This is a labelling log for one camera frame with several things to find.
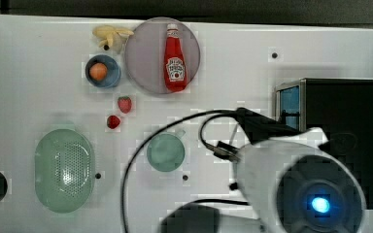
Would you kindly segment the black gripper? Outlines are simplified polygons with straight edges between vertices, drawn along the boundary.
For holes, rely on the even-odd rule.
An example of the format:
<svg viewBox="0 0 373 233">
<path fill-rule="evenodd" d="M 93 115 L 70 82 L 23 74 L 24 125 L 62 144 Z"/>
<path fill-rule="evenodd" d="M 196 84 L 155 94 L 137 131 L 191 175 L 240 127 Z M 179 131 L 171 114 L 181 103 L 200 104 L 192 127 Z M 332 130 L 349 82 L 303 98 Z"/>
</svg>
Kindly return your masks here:
<svg viewBox="0 0 373 233">
<path fill-rule="evenodd" d="M 235 111 L 234 119 L 243 129 L 251 144 L 268 140 L 271 137 L 286 137 L 300 134 L 300 131 L 297 129 L 246 108 L 238 108 Z"/>
</svg>

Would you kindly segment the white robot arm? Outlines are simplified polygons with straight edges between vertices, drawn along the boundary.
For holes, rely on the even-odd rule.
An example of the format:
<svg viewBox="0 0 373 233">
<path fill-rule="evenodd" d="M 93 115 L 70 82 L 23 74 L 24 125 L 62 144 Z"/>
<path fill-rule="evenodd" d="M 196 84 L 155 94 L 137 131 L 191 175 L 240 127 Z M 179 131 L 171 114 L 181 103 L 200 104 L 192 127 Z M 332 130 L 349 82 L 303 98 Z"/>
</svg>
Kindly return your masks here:
<svg viewBox="0 0 373 233">
<path fill-rule="evenodd" d="M 249 142 L 205 147 L 233 164 L 243 204 L 257 217 L 223 214 L 201 199 L 168 215 L 158 233 L 363 233 L 363 191 L 324 150 L 329 141 L 320 128 L 302 132 L 245 108 L 218 116 L 236 120 Z"/>
</svg>

